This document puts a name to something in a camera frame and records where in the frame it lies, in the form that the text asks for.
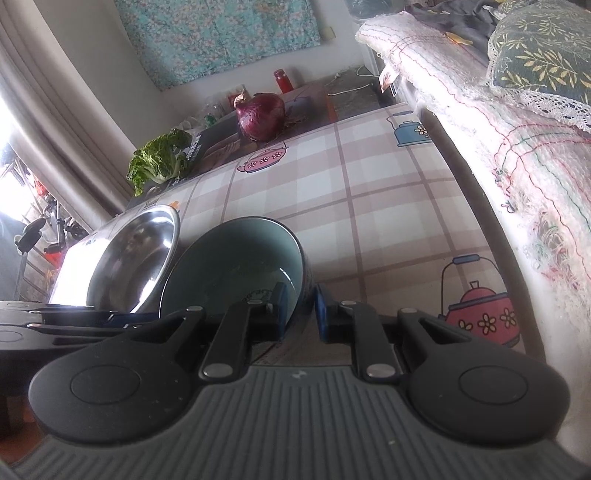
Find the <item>beige curtain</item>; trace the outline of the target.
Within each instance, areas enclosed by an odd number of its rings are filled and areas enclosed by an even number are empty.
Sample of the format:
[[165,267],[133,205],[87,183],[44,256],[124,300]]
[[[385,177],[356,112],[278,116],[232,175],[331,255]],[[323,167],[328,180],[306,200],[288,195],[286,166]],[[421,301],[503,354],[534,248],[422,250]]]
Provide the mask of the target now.
[[1,98],[11,146],[78,222],[95,230],[125,210],[134,146],[32,1],[1,4]]

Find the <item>dark leaf pattern pillow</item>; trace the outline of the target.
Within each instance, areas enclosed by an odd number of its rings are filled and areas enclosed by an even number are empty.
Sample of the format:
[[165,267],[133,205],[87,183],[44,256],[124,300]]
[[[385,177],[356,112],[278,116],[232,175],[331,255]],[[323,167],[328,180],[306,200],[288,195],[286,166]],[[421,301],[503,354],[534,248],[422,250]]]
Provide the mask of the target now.
[[488,41],[493,92],[590,131],[590,12],[569,1],[506,1]]

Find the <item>red thermos bottle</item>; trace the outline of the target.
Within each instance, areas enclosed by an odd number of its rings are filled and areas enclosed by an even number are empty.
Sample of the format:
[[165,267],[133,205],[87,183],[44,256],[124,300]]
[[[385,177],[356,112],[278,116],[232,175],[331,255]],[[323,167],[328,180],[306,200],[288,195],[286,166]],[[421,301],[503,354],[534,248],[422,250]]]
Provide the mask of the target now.
[[273,72],[273,76],[276,78],[277,86],[280,87],[280,91],[283,94],[294,91],[294,85],[291,83],[286,71],[283,69],[276,70]]

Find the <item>white folded quilt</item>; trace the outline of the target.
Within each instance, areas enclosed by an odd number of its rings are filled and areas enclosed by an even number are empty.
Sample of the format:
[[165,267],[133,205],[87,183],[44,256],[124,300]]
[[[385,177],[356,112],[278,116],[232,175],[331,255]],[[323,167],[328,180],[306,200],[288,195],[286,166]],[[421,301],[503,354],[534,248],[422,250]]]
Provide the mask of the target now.
[[511,105],[485,84],[472,38],[403,12],[366,21],[356,41],[431,111],[500,219],[530,292],[536,322],[555,338],[590,332],[590,139]]

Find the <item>teal floral wall cloth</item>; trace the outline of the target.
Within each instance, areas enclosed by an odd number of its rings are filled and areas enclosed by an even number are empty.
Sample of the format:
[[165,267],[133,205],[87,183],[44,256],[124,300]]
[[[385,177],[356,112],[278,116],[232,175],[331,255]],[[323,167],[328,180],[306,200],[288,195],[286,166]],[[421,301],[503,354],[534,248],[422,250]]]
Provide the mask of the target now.
[[308,1],[116,1],[150,80],[166,90],[321,44]]

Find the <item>plaid teapot print tablecloth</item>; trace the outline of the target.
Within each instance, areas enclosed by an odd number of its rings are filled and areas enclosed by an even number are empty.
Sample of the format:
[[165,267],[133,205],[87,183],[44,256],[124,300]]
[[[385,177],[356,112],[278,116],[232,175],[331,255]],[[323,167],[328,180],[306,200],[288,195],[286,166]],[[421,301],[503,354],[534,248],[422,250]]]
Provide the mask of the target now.
[[136,214],[173,207],[190,246],[238,217],[276,219],[297,235],[315,280],[339,298],[392,314],[447,313],[464,298],[505,293],[510,305],[475,328],[507,329],[545,358],[515,251],[498,215],[436,117],[375,110],[249,154],[139,201],[65,257],[50,299],[81,305],[99,256]]

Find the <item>purple red cabbage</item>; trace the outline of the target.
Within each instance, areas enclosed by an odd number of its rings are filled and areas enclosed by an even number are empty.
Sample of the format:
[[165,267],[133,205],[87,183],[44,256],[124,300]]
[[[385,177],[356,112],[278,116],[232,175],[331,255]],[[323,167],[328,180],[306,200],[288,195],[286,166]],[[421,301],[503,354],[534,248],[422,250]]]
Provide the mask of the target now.
[[273,93],[259,93],[253,97],[235,97],[236,116],[242,133],[253,142],[270,142],[283,130],[286,108],[283,99]]

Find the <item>teal ceramic bowl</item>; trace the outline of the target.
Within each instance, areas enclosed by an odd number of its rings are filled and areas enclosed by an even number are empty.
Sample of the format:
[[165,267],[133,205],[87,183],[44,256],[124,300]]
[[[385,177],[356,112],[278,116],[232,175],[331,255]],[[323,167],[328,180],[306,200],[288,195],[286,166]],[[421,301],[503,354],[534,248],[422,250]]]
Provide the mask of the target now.
[[218,225],[180,256],[164,284],[159,315],[189,306],[221,315],[239,300],[269,302],[287,287],[287,326],[312,309],[311,266],[300,240],[276,220],[247,216]]

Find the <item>green napa cabbage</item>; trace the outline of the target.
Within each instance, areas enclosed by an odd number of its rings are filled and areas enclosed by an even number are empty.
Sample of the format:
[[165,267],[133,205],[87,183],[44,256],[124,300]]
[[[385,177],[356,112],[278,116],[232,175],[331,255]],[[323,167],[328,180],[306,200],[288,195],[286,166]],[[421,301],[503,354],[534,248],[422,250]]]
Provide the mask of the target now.
[[136,150],[127,171],[127,180],[133,187],[134,195],[142,195],[148,181],[162,184],[183,176],[189,166],[185,150],[191,142],[191,134],[174,128]]

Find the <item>deep stainless steel bowl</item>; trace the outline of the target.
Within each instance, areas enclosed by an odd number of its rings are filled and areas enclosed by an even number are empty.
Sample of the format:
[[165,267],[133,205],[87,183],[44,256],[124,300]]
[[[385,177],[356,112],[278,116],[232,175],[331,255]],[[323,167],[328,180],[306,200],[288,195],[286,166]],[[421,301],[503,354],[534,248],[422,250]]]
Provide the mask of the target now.
[[154,205],[135,215],[101,254],[86,304],[121,313],[146,311],[171,266],[179,232],[179,214],[169,205]]

